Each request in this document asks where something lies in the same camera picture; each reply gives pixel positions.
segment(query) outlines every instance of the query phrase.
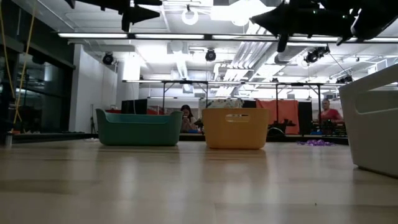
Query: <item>wooden floor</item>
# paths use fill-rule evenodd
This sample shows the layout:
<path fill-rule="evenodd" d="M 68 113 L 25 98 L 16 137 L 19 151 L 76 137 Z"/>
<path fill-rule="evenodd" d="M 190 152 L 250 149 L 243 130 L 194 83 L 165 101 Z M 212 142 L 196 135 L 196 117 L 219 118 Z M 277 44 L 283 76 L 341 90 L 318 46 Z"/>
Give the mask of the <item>wooden floor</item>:
<path fill-rule="evenodd" d="M 348 146 L 19 144 L 0 150 L 0 223 L 397 224 L 398 180 Z"/>

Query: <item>cable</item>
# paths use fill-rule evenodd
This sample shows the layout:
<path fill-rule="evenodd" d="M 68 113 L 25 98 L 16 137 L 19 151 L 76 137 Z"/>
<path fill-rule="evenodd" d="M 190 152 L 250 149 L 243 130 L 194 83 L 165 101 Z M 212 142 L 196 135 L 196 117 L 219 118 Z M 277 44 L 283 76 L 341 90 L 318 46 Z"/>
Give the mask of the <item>cable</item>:
<path fill-rule="evenodd" d="M 36 15 L 36 5 L 37 5 L 37 1 L 35 1 L 34 5 L 33 5 L 32 21 L 30 22 L 29 36 L 28 36 L 27 43 L 26 43 L 26 54 L 29 54 L 30 41 L 32 40 L 33 25 L 34 25 L 35 15 Z M 26 64 L 27 64 L 27 58 L 25 59 L 24 66 L 22 68 L 22 75 L 21 75 L 21 82 L 19 83 L 19 89 L 21 89 L 22 85 L 24 84 Z M 17 105 L 16 105 L 16 113 L 15 113 L 15 116 L 14 116 L 14 125 L 17 123 L 17 115 L 19 113 L 18 109 L 19 109 L 19 102 L 20 101 L 21 101 L 21 91 L 19 91 L 19 93 L 18 93 L 18 100 L 17 100 Z"/>
<path fill-rule="evenodd" d="M 15 99 L 15 92 L 14 92 L 14 85 L 12 84 L 12 78 L 11 78 L 11 72 L 10 72 L 10 66 L 8 62 L 8 54 L 7 54 L 7 44 L 6 44 L 6 35 L 4 31 L 4 23 L 2 19 L 2 5 L 0 4 L 0 25 L 1 25 L 1 37 L 2 37 L 2 45 L 4 47 L 4 59 L 6 60 L 6 68 L 7 68 L 7 74 L 8 74 L 8 81 L 10 84 L 10 89 L 12 93 L 12 98 Z M 19 114 L 18 111 L 16 111 L 16 115 L 18 115 L 19 121 L 22 122 L 22 118 Z"/>
<path fill-rule="evenodd" d="M 347 72 L 345 69 L 343 69 L 343 67 L 340 65 L 340 63 L 338 63 L 338 61 L 334 58 L 334 56 L 333 56 L 331 53 L 329 53 L 329 54 L 330 54 L 330 56 L 333 58 L 333 60 L 338 64 L 338 66 L 340 66 L 340 68 L 341 68 L 347 75 L 349 75 L 348 72 Z"/>
<path fill-rule="evenodd" d="M 134 96 L 134 83 L 132 83 L 131 85 L 132 85 L 132 98 L 134 99 L 134 100 L 132 101 L 133 107 L 134 107 L 134 114 L 137 114 L 137 113 L 136 113 L 136 97 Z"/>

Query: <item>white plastic basket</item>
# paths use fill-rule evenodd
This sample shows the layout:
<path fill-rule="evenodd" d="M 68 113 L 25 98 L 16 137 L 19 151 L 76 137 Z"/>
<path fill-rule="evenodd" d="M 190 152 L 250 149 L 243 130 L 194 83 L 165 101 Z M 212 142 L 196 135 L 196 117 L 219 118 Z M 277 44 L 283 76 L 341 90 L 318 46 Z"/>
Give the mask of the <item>white plastic basket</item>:
<path fill-rule="evenodd" d="M 360 168 L 398 176 L 398 65 L 339 89 L 353 162 Z"/>

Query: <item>basket handle hole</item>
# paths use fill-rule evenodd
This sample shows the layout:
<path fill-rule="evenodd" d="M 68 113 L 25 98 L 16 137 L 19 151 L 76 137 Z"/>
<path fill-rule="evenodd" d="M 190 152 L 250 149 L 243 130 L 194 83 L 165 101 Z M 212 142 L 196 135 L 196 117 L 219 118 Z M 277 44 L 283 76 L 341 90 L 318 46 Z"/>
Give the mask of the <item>basket handle hole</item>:
<path fill-rule="evenodd" d="M 250 121 L 250 116 L 248 114 L 227 114 L 225 120 L 232 123 L 247 123 Z"/>

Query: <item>purple object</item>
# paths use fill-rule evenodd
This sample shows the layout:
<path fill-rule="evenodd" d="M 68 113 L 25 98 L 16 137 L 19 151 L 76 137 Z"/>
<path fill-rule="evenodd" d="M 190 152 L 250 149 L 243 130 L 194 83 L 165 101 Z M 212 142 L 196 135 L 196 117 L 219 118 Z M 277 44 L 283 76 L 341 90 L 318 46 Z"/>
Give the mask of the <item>purple object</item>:
<path fill-rule="evenodd" d="M 324 140 L 308 140 L 307 142 L 297 142 L 297 144 L 302 146 L 334 146 L 334 143 L 325 142 Z"/>

